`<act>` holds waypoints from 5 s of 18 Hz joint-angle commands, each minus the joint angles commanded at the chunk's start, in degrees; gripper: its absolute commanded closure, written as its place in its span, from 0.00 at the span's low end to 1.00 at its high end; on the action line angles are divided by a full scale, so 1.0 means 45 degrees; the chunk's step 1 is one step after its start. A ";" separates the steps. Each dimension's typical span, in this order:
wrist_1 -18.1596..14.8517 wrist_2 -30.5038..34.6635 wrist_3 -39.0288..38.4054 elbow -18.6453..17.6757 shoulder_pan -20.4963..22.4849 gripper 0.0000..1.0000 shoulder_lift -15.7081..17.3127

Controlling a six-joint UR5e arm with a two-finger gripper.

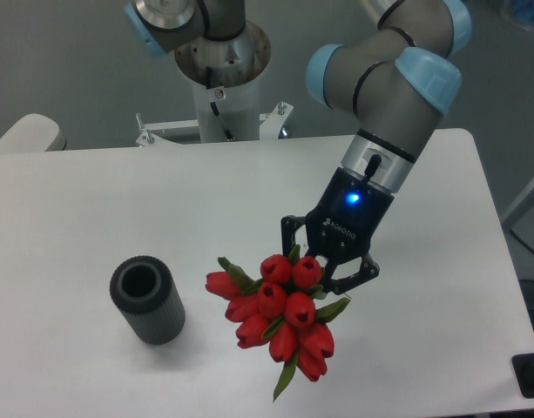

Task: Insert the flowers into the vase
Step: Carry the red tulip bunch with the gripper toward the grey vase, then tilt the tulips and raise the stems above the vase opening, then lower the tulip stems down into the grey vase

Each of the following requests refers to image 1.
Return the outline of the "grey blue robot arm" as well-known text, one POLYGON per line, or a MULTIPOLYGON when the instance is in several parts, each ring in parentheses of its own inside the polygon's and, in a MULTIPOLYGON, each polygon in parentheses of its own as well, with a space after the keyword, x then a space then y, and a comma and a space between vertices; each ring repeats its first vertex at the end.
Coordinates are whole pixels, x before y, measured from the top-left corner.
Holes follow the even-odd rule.
MULTIPOLYGON (((264 134, 256 82, 271 48, 243 2, 132 1, 124 12, 146 50, 173 55, 193 83, 203 142, 264 134)), ((378 275, 370 241, 458 92, 462 76, 450 56, 471 31, 460 1, 393 1, 368 40, 327 44, 311 57, 309 94, 360 123, 316 207, 281 221, 284 253, 304 229, 308 254, 325 260, 325 292, 342 294, 378 275)))

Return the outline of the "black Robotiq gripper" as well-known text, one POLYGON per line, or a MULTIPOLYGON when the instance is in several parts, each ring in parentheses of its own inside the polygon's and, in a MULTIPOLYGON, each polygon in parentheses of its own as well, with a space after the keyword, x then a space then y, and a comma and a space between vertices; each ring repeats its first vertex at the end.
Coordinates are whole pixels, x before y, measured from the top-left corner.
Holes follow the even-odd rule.
POLYGON ((379 276, 380 267, 370 249, 371 239, 394 196, 373 187, 339 168, 330 179, 315 208, 305 216, 281 219, 282 254, 288 256, 296 245, 295 234, 304 225, 308 254, 327 260, 321 279, 322 291, 341 295, 379 276), (336 268, 358 258, 359 269, 334 279, 336 268))

